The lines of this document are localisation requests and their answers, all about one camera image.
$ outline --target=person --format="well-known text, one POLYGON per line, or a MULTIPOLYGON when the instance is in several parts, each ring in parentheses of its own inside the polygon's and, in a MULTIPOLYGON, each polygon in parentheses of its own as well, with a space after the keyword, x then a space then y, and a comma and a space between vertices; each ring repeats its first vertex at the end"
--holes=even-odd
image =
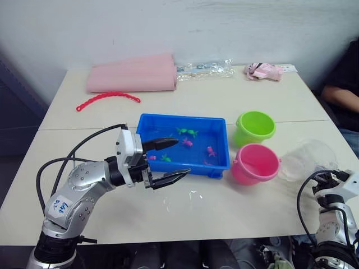
POLYGON ((339 130, 359 158, 359 39, 325 80, 322 98, 333 110, 339 130))

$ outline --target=pink towel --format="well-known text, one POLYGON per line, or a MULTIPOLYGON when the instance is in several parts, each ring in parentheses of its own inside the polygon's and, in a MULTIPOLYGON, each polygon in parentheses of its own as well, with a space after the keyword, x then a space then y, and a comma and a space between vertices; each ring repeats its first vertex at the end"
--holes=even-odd
POLYGON ((173 91, 177 69, 171 54, 127 59, 92 67, 87 92, 173 91))

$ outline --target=green toy fish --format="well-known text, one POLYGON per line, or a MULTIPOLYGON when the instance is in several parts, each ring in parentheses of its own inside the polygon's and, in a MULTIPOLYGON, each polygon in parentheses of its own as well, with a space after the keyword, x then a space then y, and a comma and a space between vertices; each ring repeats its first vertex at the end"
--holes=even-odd
POLYGON ((187 129, 185 129, 185 128, 181 128, 181 129, 180 129, 180 128, 176 128, 176 129, 177 129, 179 135, 181 135, 181 134, 187 132, 187 129))
POLYGON ((189 133, 190 135, 193 135, 193 138, 195 138, 198 134, 198 131, 187 130, 187 133, 189 133))
POLYGON ((169 157, 167 157, 167 154, 162 155, 161 161, 171 161, 169 157))

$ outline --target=plastic bag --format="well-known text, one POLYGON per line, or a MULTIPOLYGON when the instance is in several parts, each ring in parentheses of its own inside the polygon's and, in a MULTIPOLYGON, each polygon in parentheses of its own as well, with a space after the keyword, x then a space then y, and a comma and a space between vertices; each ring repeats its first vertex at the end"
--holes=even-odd
POLYGON ((177 81, 206 80, 209 78, 232 77, 232 60, 177 66, 177 81))

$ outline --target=pink bucket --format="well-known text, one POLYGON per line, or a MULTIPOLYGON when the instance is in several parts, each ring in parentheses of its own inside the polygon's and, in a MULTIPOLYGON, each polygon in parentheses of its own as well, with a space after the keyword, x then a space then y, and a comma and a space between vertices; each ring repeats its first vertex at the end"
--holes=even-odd
POLYGON ((248 144, 237 152, 232 173, 239 183, 254 185, 273 179, 279 171, 280 159, 266 146, 248 144))

